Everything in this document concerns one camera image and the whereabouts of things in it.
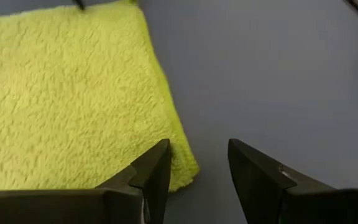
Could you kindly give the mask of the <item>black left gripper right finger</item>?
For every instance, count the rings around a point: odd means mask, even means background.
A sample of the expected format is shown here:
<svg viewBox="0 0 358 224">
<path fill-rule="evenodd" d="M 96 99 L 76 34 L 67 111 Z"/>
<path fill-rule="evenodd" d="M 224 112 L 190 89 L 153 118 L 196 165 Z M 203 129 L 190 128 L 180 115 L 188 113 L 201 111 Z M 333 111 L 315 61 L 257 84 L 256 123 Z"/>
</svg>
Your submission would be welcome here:
<svg viewBox="0 0 358 224">
<path fill-rule="evenodd" d="M 358 189 L 335 189 L 238 139 L 227 153 L 248 224 L 358 224 Z"/>
</svg>

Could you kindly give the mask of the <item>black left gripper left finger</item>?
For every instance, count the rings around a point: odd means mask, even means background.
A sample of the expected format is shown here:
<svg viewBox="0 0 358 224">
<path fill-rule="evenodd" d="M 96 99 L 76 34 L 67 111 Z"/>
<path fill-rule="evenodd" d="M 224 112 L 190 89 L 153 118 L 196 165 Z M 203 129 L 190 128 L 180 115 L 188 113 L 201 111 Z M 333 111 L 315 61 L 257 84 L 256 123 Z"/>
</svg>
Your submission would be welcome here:
<svg viewBox="0 0 358 224">
<path fill-rule="evenodd" d="M 169 139 L 93 189 L 0 190 L 0 224 L 163 224 Z"/>
</svg>

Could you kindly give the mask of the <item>yellow-green terry towel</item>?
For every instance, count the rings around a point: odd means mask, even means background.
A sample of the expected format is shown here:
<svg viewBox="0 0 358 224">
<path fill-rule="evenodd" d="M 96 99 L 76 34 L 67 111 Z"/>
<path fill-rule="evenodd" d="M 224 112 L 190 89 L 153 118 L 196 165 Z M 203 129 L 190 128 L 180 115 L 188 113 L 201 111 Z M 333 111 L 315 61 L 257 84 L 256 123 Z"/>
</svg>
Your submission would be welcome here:
<svg viewBox="0 0 358 224">
<path fill-rule="evenodd" d="M 199 167 L 138 5 L 0 16 L 0 190 L 93 188 L 161 139 L 176 191 Z"/>
</svg>

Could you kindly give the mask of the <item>blue-grey table mat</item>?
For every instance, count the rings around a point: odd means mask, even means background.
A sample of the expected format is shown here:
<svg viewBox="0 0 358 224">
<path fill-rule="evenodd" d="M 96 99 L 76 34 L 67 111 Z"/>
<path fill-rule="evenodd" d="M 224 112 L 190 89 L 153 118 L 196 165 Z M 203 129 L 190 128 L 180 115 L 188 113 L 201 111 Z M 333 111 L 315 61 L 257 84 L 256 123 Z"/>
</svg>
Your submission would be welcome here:
<svg viewBox="0 0 358 224">
<path fill-rule="evenodd" d="M 240 139 L 337 189 L 358 188 L 358 12 L 347 0 L 140 0 L 200 173 L 164 224 L 246 224 Z"/>
</svg>

